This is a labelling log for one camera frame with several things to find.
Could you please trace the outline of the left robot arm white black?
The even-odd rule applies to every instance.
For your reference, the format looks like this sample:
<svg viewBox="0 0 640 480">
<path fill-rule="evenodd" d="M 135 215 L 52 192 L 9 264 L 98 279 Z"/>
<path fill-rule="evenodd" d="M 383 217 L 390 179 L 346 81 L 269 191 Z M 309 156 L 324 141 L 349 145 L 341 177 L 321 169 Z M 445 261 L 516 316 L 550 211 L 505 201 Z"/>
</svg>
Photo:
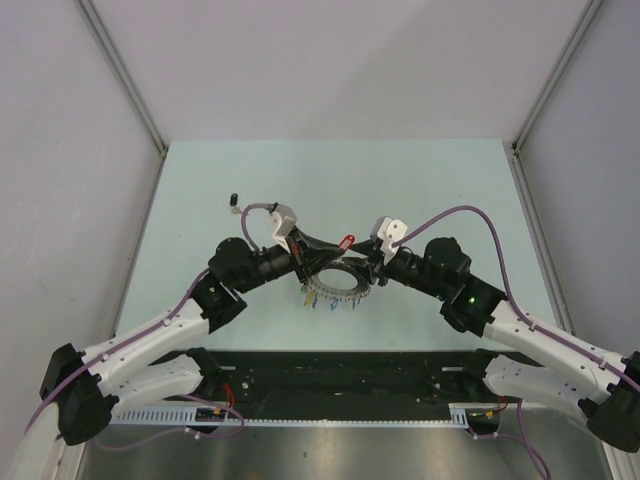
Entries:
<svg viewBox="0 0 640 480">
<path fill-rule="evenodd" d="M 344 256 L 354 236 L 340 243 L 317 240 L 296 227 L 278 235 L 269 248 L 253 249 L 238 237 L 223 240 L 207 267 L 167 312 L 100 344 L 76 349 L 67 343 L 50 357 L 40 387 L 45 408 L 57 409 L 56 439 L 69 446 L 101 433 L 113 416 L 139 405 L 173 396 L 207 400 L 221 387 L 219 367 L 204 349 L 190 349 L 161 362 L 191 340 L 229 324 L 247 307 L 242 294 L 290 273 L 306 285 L 323 268 Z"/>
</svg>

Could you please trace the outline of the silver disc keyring with keys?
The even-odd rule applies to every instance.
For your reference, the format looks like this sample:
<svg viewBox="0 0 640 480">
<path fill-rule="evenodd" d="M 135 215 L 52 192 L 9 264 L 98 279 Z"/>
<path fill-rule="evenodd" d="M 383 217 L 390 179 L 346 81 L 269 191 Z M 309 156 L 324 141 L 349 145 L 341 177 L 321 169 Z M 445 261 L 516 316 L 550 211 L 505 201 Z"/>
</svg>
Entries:
<svg viewBox="0 0 640 480">
<path fill-rule="evenodd" d="M 305 307 L 315 309 L 320 299 L 329 302 L 334 311 L 340 304 L 347 303 L 355 309 L 371 291 L 368 284 L 358 284 L 356 278 L 343 265 L 342 259 L 332 262 L 327 268 L 310 278 L 301 286 Z"/>
</svg>

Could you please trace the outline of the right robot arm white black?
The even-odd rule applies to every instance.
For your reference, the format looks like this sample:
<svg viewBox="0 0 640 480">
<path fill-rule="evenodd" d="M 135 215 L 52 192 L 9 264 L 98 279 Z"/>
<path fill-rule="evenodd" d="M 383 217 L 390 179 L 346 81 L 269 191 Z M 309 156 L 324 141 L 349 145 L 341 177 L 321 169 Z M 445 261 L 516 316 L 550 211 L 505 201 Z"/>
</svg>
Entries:
<svg viewBox="0 0 640 480">
<path fill-rule="evenodd" d="M 627 356 L 585 342 L 512 305 L 502 290 L 471 272 L 471 260 L 453 238 L 428 242 L 423 255 L 400 247 L 385 256 L 379 240 L 353 245 L 377 277 L 441 301 L 455 330 L 500 343 L 534 361 L 532 368 L 484 353 L 463 373 L 461 388 L 473 401 L 491 394 L 519 397 L 585 422 L 601 441 L 639 450 L 639 354 Z"/>
</svg>

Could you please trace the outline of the key with red tag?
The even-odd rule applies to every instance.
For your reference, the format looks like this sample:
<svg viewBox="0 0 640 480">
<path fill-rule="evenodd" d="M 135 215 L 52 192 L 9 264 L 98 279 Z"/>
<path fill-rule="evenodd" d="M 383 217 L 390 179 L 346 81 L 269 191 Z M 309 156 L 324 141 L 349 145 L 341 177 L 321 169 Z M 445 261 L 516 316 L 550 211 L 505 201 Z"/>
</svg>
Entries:
<svg viewBox="0 0 640 480">
<path fill-rule="evenodd" d="M 348 234 L 341 240 L 338 247 L 344 251 L 349 250 L 351 246 L 355 243 L 355 240 L 356 238 L 354 235 Z"/>
</svg>

